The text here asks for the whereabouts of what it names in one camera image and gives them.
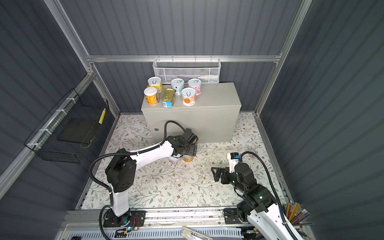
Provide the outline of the orange green can plastic lid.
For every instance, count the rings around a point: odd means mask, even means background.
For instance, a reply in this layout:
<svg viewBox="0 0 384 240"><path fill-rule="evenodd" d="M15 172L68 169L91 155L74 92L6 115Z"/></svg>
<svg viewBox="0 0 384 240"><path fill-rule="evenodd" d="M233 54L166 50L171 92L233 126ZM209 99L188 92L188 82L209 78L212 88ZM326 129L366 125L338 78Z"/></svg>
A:
<svg viewBox="0 0 384 240"><path fill-rule="evenodd" d="M182 157L183 161L186 162L186 163L189 163L189 162L192 162L193 159L194 159L194 156L189 156L189 155L184 155Z"/></svg>

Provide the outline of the pink can white lid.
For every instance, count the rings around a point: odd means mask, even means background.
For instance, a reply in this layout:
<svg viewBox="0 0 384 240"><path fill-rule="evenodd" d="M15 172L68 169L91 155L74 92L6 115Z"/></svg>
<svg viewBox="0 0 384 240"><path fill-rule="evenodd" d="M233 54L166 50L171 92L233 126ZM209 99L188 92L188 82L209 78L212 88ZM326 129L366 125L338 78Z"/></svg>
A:
<svg viewBox="0 0 384 240"><path fill-rule="evenodd" d="M170 163L171 163L171 164L175 165L175 164L177 164L177 163L180 162L181 158L182 158L182 157L174 157L174 156L170 156L170 157L169 157L169 160L170 160Z"/></svg>

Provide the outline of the orange can pull-tab lid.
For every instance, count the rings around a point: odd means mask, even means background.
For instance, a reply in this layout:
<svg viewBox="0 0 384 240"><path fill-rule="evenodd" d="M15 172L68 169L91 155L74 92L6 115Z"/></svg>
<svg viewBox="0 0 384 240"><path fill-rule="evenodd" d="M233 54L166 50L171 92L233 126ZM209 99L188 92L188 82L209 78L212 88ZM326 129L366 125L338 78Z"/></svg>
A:
<svg viewBox="0 0 384 240"><path fill-rule="evenodd" d="M194 88L184 88L182 90L182 101L185 106L193 106L196 103L196 90Z"/></svg>

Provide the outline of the gold rectangular tin can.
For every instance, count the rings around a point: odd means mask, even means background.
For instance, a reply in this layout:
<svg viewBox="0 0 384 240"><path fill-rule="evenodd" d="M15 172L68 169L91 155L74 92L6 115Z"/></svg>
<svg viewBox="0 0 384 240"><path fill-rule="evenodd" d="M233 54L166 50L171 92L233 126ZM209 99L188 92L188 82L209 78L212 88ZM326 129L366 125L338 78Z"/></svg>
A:
<svg viewBox="0 0 384 240"><path fill-rule="evenodd" d="M170 88L164 91L162 103L164 108L172 108L175 102L175 90Z"/></svg>

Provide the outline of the blue can white lid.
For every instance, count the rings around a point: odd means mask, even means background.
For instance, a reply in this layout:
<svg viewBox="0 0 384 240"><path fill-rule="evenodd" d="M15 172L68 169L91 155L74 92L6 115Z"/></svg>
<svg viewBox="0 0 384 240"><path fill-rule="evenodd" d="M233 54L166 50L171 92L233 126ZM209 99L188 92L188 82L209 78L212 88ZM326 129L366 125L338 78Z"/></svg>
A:
<svg viewBox="0 0 384 240"><path fill-rule="evenodd" d="M175 95L180 96L182 94L182 90L185 88L185 81L180 78L173 79L171 81L172 89L175 90Z"/></svg>

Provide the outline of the yellow orange can plastic lid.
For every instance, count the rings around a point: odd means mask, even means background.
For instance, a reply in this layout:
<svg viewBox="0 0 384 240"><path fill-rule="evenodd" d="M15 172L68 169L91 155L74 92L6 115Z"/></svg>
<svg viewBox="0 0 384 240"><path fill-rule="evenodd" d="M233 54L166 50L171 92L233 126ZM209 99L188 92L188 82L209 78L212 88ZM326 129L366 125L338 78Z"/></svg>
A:
<svg viewBox="0 0 384 240"><path fill-rule="evenodd" d="M150 106L155 106L159 103L158 90L155 87L147 87L144 90L144 95L146 97L147 103Z"/></svg>

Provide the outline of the yellow can pull-tab lid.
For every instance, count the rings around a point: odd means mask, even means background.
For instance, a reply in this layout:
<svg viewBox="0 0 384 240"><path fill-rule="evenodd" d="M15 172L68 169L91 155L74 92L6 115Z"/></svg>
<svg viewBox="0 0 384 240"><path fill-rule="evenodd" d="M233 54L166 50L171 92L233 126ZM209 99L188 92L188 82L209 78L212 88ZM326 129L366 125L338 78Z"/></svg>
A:
<svg viewBox="0 0 384 240"><path fill-rule="evenodd" d="M160 77L151 77L148 79L148 85L158 90L158 93L163 91L163 83Z"/></svg>

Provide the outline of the pink can pull-tab lid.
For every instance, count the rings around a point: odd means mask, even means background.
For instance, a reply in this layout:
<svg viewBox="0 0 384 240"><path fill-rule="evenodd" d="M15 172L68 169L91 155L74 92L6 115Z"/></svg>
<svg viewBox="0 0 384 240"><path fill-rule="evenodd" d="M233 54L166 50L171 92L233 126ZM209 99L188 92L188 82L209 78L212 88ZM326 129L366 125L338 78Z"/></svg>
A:
<svg viewBox="0 0 384 240"><path fill-rule="evenodd" d="M200 79L190 79L188 81L189 88L193 88L196 91L196 96L201 94L202 91L202 81Z"/></svg>

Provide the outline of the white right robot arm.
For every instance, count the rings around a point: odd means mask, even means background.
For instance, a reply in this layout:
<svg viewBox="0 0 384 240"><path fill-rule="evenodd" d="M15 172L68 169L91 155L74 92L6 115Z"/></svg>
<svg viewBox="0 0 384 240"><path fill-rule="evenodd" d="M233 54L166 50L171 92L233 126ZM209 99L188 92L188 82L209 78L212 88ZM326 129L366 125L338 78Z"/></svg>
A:
<svg viewBox="0 0 384 240"><path fill-rule="evenodd" d="M245 163L230 168L212 167L214 180L230 184L242 198L237 204L239 220L252 224L266 240L301 240L302 236L281 212L273 194L257 183L253 171Z"/></svg>

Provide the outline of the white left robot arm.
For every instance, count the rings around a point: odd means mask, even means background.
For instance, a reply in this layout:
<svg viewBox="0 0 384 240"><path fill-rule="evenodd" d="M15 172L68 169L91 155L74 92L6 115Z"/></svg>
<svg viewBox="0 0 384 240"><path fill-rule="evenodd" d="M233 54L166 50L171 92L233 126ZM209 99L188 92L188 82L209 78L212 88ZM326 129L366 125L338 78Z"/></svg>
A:
<svg viewBox="0 0 384 240"><path fill-rule="evenodd" d="M196 156L199 138L191 129L182 135L168 136L158 144L138 151L118 151L106 168L111 208L120 217L130 211L128 189L133 185L140 168L157 160L169 158L175 162L184 155Z"/></svg>

